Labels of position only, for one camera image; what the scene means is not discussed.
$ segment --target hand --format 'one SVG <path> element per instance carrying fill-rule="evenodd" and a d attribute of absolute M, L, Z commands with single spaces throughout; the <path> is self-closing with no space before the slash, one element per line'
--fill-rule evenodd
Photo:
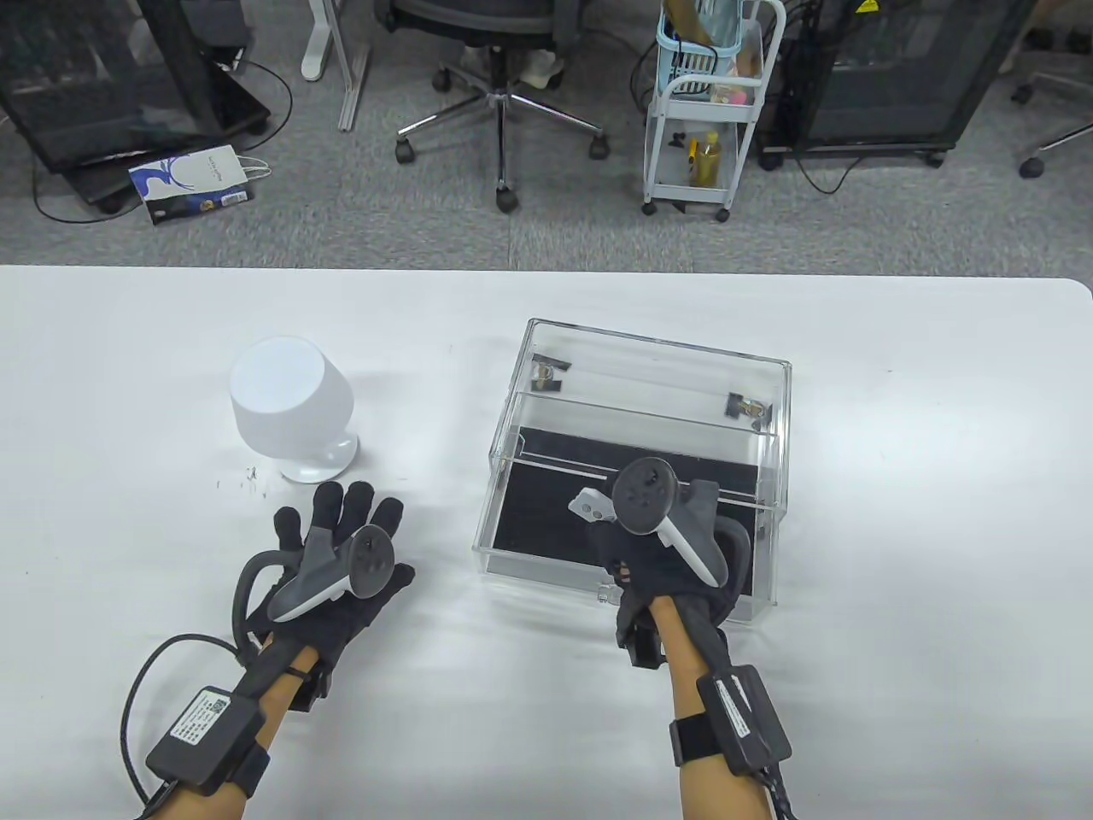
<path fill-rule="evenodd" d="M 345 544 L 356 530 L 368 523 L 393 538 L 402 520 L 402 502 L 398 499 L 384 499 L 368 522 L 368 512 L 372 509 L 374 497 L 375 490 L 372 484 L 364 481 L 350 484 L 344 499 L 342 487 L 337 481 L 319 484 L 315 490 L 312 530 L 316 528 L 330 530 L 333 534 L 331 543 L 336 549 Z M 299 513 L 293 507 L 281 507 L 277 512 L 273 516 L 273 528 L 277 530 L 282 550 L 303 551 Z M 272 633 L 274 641 L 279 636 L 293 637 L 313 647 L 319 654 L 317 671 L 329 675 L 349 642 L 375 620 L 379 610 L 396 593 L 413 581 L 414 570 L 408 564 L 396 564 L 395 573 L 387 586 L 372 598 L 356 598 L 352 594 L 344 594 L 337 600 L 320 604 L 298 618 L 274 623 L 268 613 L 270 599 L 294 575 L 295 571 L 285 570 L 277 586 L 247 619 L 247 631 L 252 632 L 262 642 Z"/>
<path fill-rule="evenodd" d="M 678 607 L 701 613 L 714 626 L 728 618 L 751 565 L 751 539 L 732 518 L 712 513 L 702 524 L 709 527 L 729 566 L 722 587 L 705 584 L 657 535 L 635 536 L 616 523 L 589 525 L 588 539 L 600 564 L 623 589 L 615 634 L 620 646 L 632 643 L 636 629 L 655 629 L 649 606 L 659 597 L 673 598 Z"/>

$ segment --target black computer case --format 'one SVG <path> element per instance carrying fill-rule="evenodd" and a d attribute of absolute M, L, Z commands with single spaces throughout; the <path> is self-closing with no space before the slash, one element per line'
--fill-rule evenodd
<path fill-rule="evenodd" d="M 121 185 L 143 156 L 270 116 L 202 52 L 179 0 L 0 0 L 0 107 L 51 173 Z"/>
<path fill-rule="evenodd" d="M 799 27 L 784 43 L 783 87 L 764 153 L 951 150 L 1035 2 L 790 3 Z"/>

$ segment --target office chair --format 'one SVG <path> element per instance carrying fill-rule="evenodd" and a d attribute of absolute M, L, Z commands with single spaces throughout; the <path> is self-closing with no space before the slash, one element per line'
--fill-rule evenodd
<path fill-rule="evenodd" d="M 1029 57 L 1032 57 L 1035 52 L 1030 52 Z M 1010 97 L 1018 105 L 1026 105 L 1030 99 L 1033 98 L 1035 94 L 1034 82 L 1036 80 L 1047 81 L 1056 83 L 1058 85 L 1066 85 L 1073 89 L 1079 89 L 1081 91 L 1093 92 L 1093 81 L 1089 79 L 1089 71 L 1091 67 L 1091 60 L 1093 58 L 1086 55 L 1079 54 L 1054 54 L 1047 52 L 1042 57 L 1036 55 L 1042 60 L 1047 60 L 1049 66 L 1059 66 L 1059 70 L 1033 70 L 1025 74 L 1025 79 L 1016 86 L 1013 91 L 1013 95 Z M 1079 66 L 1078 70 L 1084 70 L 1086 78 L 1080 75 L 1070 75 L 1067 73 L 1061 73 L 1061 71 L 1067 68 L 1072 68 Z M 1085 134 L 1093 133 L 1093 122 L 1088 122 L 1080 128 L 1074 128 L 1073 130 L 1067 131 L 1063 134 L 1054 137 L 1046 142 L 1042 142 L 1037 145 L 1032 153 L 1021 163 L 1018 168 L 1018 173 L 1024 179 L 1036 179 L 1044 175 L 1044 161 L 1041 159 L 1041 154 L 1051 151 L 1059 145 L 1063 145 L 1071 140 L 1077 140 L 1079 137 L 1084 137 Z"/>
<path fill-rule="evenodd" d="M 505 134 L 510 106 L 545 115 L 592 134 L 588 156 L 606 160 L 610 153 L 603 129 L 579 117 L 525 96 L 516 87 L 513 52 L 549 49 L 566 54 L 576 43 L 585 0 L 375 0 L 376 19 L 387 31 L 418 28 L 461 40 L 472 48 L 489 49 L 489 77 L 478 77 L 449 62 L 442 62 L 433 87 L 445 92 L 451 75 L 460 78 L 471 96 L 399 130 L 395 159 L 400 165 L 415 159 L 410 134 L 447 122 L 473 110 L 479 104 L 493 109 L 497 134 L 497 208 L 512 213 L 519 206 L 505 162 Z"/>

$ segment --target plastic basket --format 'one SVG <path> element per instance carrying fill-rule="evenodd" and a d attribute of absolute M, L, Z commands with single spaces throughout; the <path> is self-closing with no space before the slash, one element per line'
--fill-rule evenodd
<path fill-rule="evenodd" d="M 657 24 L 657 85 L 661 92 L 681 74 L 710 74 L 728 77 L 736 73 L 737 54 L 743 31 L 743 0 L 700 0 L 698 12 L 713 16 L 714 8 L 721 14 L 734 16 L 729 26 L 729 45 L 701 46 L 697 43 L 680 40 L 669 34 L 668 17 L 663 9 Z M 709 97 L 709 83 L 687 82 L 675 90 L 678 96 Z"/>

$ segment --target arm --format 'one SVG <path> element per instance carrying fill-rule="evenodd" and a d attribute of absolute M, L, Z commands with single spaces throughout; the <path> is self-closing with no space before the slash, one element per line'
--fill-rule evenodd
<path fill-rule="evenodd" d="M 657 623 L 672 676 L 675 717 L 705 712 L 696 682 L 709 672 L 683 629 L 671 598 L 655 598 L 649 612 Z M 683 820 L 771 820 L 766 792 L 751 777 L 737 777 L 717 755 L 684 763 L 680 769 Z"/>
<path fill-rule="evenodd" d="M 1029 17 L 1029 23 L 1025 25 L 1022 34 L 1026 33 L 1030 28 L 1046 25 L 1057 11 L 1070 5 L 1072 2 L 1074 0 L 1039 0 L 1036 3 L 1036 8 L 1033 9 L 1032 15 Z"/>
<path fill-rule="evenodd" d="M 298 671 L 309 672 L 318 659 L 318 653 L 307 647 L 296 656 L 293 667 Z M 258 733 L 258 743 L 267 751 L 289 711 L 289 704 L 302 684 L 303 680 L 299 678 L 282 675 L 259 700 L 266 714 L 266 725 Z M 246 805 L 247 796 L 234 783 L 225 783 L 208 797 L 179 788 L 152 817 L 154 820 L 239 820 Z"/>

